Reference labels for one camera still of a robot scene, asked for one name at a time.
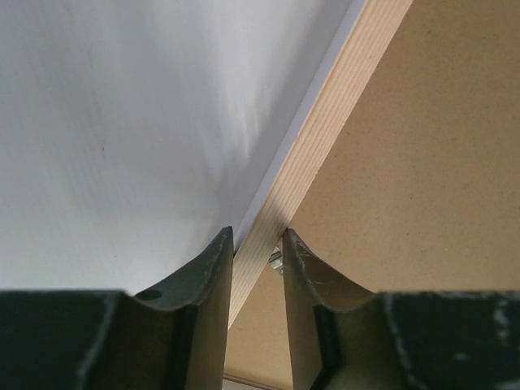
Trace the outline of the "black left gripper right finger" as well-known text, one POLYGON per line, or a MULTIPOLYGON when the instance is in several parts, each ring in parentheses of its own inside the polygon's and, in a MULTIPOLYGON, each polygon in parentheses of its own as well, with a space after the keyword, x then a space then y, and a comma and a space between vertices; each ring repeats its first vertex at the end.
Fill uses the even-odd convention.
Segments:
POLYGON ((283 236, 296 389, 516 389, 516 291, 372 292, 283 236))

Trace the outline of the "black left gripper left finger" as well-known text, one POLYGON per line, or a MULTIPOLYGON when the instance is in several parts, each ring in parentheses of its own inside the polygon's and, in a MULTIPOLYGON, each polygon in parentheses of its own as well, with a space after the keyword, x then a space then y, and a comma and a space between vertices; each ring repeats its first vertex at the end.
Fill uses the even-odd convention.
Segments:
POLYGON ((219 389, 223 384, 233 231, 153 286, 6 290, 4 389, 219 389))

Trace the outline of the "brown cardboard backing board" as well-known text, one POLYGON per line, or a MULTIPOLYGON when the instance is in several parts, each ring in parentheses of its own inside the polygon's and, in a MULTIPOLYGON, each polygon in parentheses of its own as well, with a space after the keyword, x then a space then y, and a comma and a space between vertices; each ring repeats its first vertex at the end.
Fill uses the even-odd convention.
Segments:
MULTIPOLYGON (((409 1, 291 222, 372 291, 519 286, 519 4, 409 1)), ((292 386, 284 289, 269 262, 225 374, 292 386)))

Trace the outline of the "white wooden picture frame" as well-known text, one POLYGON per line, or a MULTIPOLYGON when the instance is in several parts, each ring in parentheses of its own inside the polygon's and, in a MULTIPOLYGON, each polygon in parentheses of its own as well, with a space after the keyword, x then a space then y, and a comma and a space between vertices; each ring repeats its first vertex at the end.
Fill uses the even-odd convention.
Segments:
POLYGON ((235 321, 410 8, 354 1, 238 228, 229 320, 235 321))

